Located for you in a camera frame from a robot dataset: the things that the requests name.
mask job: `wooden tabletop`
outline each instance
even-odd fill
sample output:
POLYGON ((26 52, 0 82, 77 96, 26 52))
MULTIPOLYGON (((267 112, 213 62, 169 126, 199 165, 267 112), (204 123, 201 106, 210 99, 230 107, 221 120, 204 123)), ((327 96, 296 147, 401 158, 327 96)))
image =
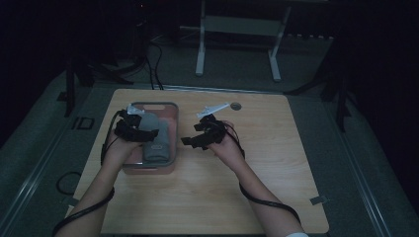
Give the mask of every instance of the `wooden tabletop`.
POLYGON ((292 206, 307 233, 325 233, 328 222, 318 197, 290 105, 285 96, 226 92, 117 90, 111 100, 75 198, 81 198, 100 169, 100 151, 111 118, 132 102, 173 102, 179 107, 178 147, 169 175, 127 175, 120 171, 103 233, 261 234, 237 178, 209 150, 184 146, 181 137, 200 134, 196 113, 205 106, 239 103, 217 119, 234 123, 246 160, 263 183, 292 206))

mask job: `cable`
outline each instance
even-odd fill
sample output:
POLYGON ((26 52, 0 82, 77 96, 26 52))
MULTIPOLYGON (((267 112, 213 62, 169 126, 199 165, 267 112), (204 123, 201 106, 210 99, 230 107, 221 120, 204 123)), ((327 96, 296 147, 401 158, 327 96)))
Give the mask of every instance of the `cable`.
MULTIPOLYGON (((111 134, 111 131, 112 131, 112 128, 114 127, 114 122, 115 122, 115 119, 116 119, 116 117, 119 115, 121 113, 121 111, 119 111, 119 112, 116 112, 115 114, 114 114, 114 116, 112 117, 112 120, 111 120, 111 124, 110 124, 110 126, 109 126, 109 129, 108 129, 108 133, 107 133, 107 135, 106 135, 106 140, 105 140, 105 143, 103 144, 103 146, 102 146, 102 154, 101 154, 101 165, 102 165, 102 163, 103 163, 103 160, 104 160, 104 158, 105 158, 105 155, 106 155, 106 153, 108 152, 108 150, 109 150, 109 148, 114 144, 114 142, 116 142, 118 139, 119 139, 119 137, 117 137, 117 138, 115 138, 110 144, 109 144, 109 146, 106 146, 106 141, 108 141, 109 140, 109 136, 110 136, 110 134, 111 134)), ((59 182, 65 177, 65 176, 67 176, 67 175, 69 175, 69 174, 73 174, 73 173, 76 173, 76 172, 69 172, 69 173, 66 173, 65 175, 63 175, 59 180, 58 180, 58 182, 56 183, 56 186, 57 186, 57 188, 59 188, 59 182)), ((67 216, 67 217, 65 217, 63 220, 61 220, 60 222, 58 222, 58 224, 56 224, 55 225, 55 227, 53 228, 53 230, 52 230, 52 236, 55 236, 56 235, 56 233, 63 227, 63 226, 65 226, 66 224, 68 224, 68 223, 70 223, 70 222, 72 222, 72 221, 74 221, 74 220, 76 220, 76 219, 78 219, 78 218, 80 218, 80 217, 82 217, 82 216, 84 216, 84 215, 86 215, 86 214, 88 214, 88 213, 90 213, 90 212, 92 212, 92 211, 95 211, 95 210, 97 210, 97 209, 99 209, 100 207, 102 207, 103 205, 105 205, 105 204, 107 204, 113 197, 114 197, 114 194, 115 194, 115 188, 112 188, 111 189, 111 191, 109 192, 109 194, 103 199, 103 200, 101 200, 101 201, 99 201, 98 203, 96 203, 96 204, 94 204, 94 205, 92 205, 92 206, 90 206, 90 207, 87 207, 87 208, 85 208, 85 209, 82 209, 82 210, 80 210, 80 211, 78 211, 78 212, 76 212, 76 213, 74 213, 74 214, 72 214, 72 215, 69 215, 69 216, 67 216)))
POLYGON ((163 50, 161 49, 161 47, 159 45, 157 45, 154 42, 151 42, 150 45, 153 45, 153 46, 157 47, 159 49, 159 51, 160 51, 160 54, 159 54, 159 56, 157 58, 157 62, 155 64, 155 67, 154 68, 151 67, 151 63, 150 63, 149 58, 148 57, 145 57, 145 60, 146 60, 146 62, 148 64, 149 73, 150 73, 150 85, 151 85, 151 89, 154 90, 154 83, 153 83, 153 75, 154 75, 159 89, 160 90, 164 90, 163 84, 161 84, 160 79, 158 78, 158 74, 157 74, 157 68, 158 68, 158 64, 160 62, 161 56, 163 55, 163 50))
MULTIPOLYGON (((225 123, 224 122, 224 125, 225 126, 228 126, 229 128, 231 128, 231 130, 234 132, 234 134, 235 134, 235 136, 234 135, 232 135, 230 132, 226 132, 226 134, 227 135, 229 135, 232 139, 233 139, 233 141, 235 141, 235 143, 237 144, 237 146, 238 146, 238 148, 240 149, 240 151, 241 151, 241 153, 242 153, 242 155, 243 155, 243 158, 245 159, 245 154, 244 154, 244 150, 241 148, 241 145, 240 145, 240 141, 239 141, 239 138, 238 138, 238 135, 237 135, 237 132, 234 130, 234 128, 230 125, 230 124, 228 124, 228 123, 225 123)), ((286 204, 283 204, 283 203, 279 203, 279 202, 274 202, 274 201, 270 201, 270 200, 263 200, 263 199, 258 199, 258 198, 255 198, 255 197, 252 197, 249 193, 247 193, 247 191, 241 186, 241 184, 239 183, 239 188, 240 188, 240 191, 241 191, 241 193, 247 198, 247 199, 249 199, 249 200, 251 200, 251 201, 253 201, 253 202, 255 202, 255 203, 258 203, 258 204, 263 204, 263 205, 266 205, 266 206, 271 206, 271 207, 275 207, 275 208, 280 208, 280 209, 284 209, 284 210, 287 210, 287 211, 289 211, 294 217, 295 217, 295 219, 299 222, 299 223, 301 223, 301 221, 300 221, 300 219, 299 219, 299 216, 298 216, 298 214, 296 213, 296 211, 292 208, 292 207, 290 207, 289 205, 286 205, 286 204)))
POLYGON ((67 172, 67 173, 65 173, 64 175, 62 175, 61 177, 59 177, 59 179, 58 179, 58 180, 56 181, 56 183, 55 183, 55 187, 56 187, 56 189, 57 189, 60 193, 62 193, 62 194, 64 194, 64 195, 71 196, 71 195, 74 195, 74 192, 67 192, 67 191, 64 191, 64 190, 61 188, 61 185, 60 185, 61 181, 62 181, 65 177, 67 177, 67 176, 69 176, 69 175, 78 175, 79 177, 81 177, 81 174, 80 174, 79 172, 75 172, 75 171, 70 171, 70 172, 67 172))
POLYGON ((108 194, 108 196, 107 197, 105 197, 105 199, 103 199, 103 200, 101 200, 101 201, 99 201, 98 203, 96 203, 96 204, 94 204, 94 205, 92 205, 92 206, 90 206, 90 207, 88 207, 88 208, 86 208, 86 209, 83 209, 83 210, 80 210, 79 212, 77 212, 77 213, 74 213, 74 214, 72 214, 72 215, 69 215, 69 216, 67 216, 65 219, 63 219, 63 220, 61 220, 58 224, 56 224, 55 225, 55 227, 53 228, 53 230, 52 230, 52 236, 55 236, 56 235, 56 233, 64 226, 64 225, 66 225, 66 224, 68 224, 68 223, 70 223, 70 222, 72 222, 72 221, 74 221, 74 220, 76 220, 76 219, 78 219, 78 218, 80 218, 80 217, 82 217, 82 216, 84 216, 84 215, 86 215, 86 214, 88 214, 88 213, 90 213, 90 212, 92 212, 92 211, 95 211, 95 210, 97 210, 97 209, 99 209, 100 207, 102 207, 103 205, 105 205, 106 203, 108 203, 113 197, 114 197, 114 194, 115 194, 115 189, 114 188, 112 188, 112 190, 109 192, 109 194, 108 194))

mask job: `white sleeve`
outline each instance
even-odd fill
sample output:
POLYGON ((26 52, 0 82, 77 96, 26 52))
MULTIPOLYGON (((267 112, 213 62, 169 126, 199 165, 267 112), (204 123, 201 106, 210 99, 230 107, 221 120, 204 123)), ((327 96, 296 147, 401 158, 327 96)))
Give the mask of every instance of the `white sleeve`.
POLYGON ((305 233, 294 233, 291 235, 287 235, 287 237, 308 237, 308 235, 305 233))

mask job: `gray floor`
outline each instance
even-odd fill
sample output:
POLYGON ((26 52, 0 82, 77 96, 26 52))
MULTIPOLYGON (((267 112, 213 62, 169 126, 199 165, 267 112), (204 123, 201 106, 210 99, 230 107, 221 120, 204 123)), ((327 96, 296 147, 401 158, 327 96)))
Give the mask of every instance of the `gray floor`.
MULTIPOLYGON (((279 94, 309 81, 330 45, 323 39, 285 38, 278 56, 283 81, 278 83, 272 80, 265 49, 210 41, 214 46, 207 48, 205 74, 196 77, 196 38, 187 37, 177 45, 163 43, 164 38, 155 41, 162 45, 158 75, 167 90, 199 87, 279 94)), ((152 64, 157 61, 157 47, 150 48, 149 56, 152 64)), ((63 117, 65 104, 56 100, 65 89, 64 74, 45 89, 1 150, 2 236, 50 235, 67 209, 67 196, 57 191, 55 182, 66 172, 83 171, 115 89, 150 88, 146 69, 126 79, 135 84, 127 87, 97 78, 93 88, 78 86, 76 108, 69 118, 63 117), (74 127, 77 118, 93 119, 92 129, 74 127), (18 196, 19 191, 28 195, 18 196)), ((336 103, 321 102, 320 91, 318 86, 289 100, 319 193, 329 199, 324 204, 329 235, 418 236, 418 216, 366 120, 348 103, 352 116, 345 119, 347 132, 340 132, 333 118, 336 103)), ((73 190, 77 181, 70 177, 65 188, 73 190)))

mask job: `person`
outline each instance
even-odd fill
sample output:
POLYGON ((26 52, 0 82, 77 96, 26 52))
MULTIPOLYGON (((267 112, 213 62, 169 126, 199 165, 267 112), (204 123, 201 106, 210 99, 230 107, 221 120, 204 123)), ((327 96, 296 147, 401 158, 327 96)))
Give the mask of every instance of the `person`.
MULTIPOLYGON (((227 132, 231 134, 233 124, 225 121, 227 132)), ((129 157, 132 150, 141 145, 138 142, 128 142, 110 133, 110 145, 106 152, 103 164, 88 190, 74 206, 70 214, 88 208, 105 199, 113 190, 123 163, 129 157)), ((208 146, 210 150, 236 175, 241 187, 257 199, 281 203, 261 182, 258 176, 245 161, 243 154, 233 140, 232 136, 226 135, 220 143, 208 146)), ((274 208, 249 200, 253 212, 269 237, 307 237, 302 226, 289 211, 282 208, 274 208)), ((80 218, 62 226, 55 236, 99 236, 105 218, 107 205, 99 207, 80 218)))

